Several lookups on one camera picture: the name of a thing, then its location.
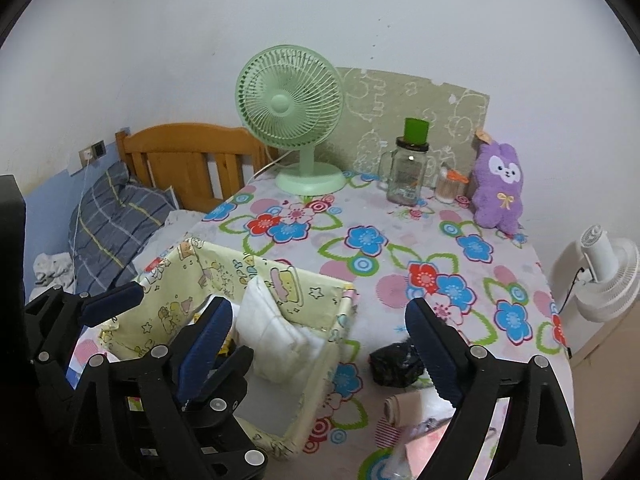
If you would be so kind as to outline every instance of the green desk fan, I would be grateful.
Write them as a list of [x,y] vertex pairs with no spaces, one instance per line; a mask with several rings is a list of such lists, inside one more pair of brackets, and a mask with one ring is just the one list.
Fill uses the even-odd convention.
[[236,105],[257,139],[299,150],[300,163],[279,171],[277,186],[291,194],[324,195],[346,183],[339,168],[314,160],[314,147],[334,130],[344,104],[336,69],[313,50],[272,46],[253,56],[236,83]]

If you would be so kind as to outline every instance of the fan center hub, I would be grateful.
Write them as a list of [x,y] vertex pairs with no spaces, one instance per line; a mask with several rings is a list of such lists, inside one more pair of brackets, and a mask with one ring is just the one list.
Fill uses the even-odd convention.
[[286,94],[276,94],[271,98],[271,107],[277,114],[285,114],[291,107],[291,99]]

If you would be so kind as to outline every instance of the pink paper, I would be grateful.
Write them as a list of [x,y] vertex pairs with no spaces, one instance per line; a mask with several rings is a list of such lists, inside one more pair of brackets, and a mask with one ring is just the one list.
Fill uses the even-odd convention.
[[436,451],[448,427],[449,423],[443,424],[437,430],[431,431],[431,433],[427,433],[425,436],[421,436],[405,444],[406,459],[414,478],[417,478],[427,465],[427,462],[433,455],[433,452]]

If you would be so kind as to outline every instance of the yellow bow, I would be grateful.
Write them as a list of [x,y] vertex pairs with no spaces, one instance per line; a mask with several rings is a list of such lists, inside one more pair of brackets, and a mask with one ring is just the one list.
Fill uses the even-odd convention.
[[498,197],[498,200],[502,200],[500,207],[511,209],[511,207],[509,207],[509,204],[515,200],[513,196],[505,195],[504,193],[498,193],[496,196]]

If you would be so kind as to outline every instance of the green jar lid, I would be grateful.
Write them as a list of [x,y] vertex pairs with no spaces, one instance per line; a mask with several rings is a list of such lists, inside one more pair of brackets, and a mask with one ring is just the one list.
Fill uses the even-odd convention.
[[409,144],[426,144],[429,133],[429,122],[414,117],[404,120],[404,142]]

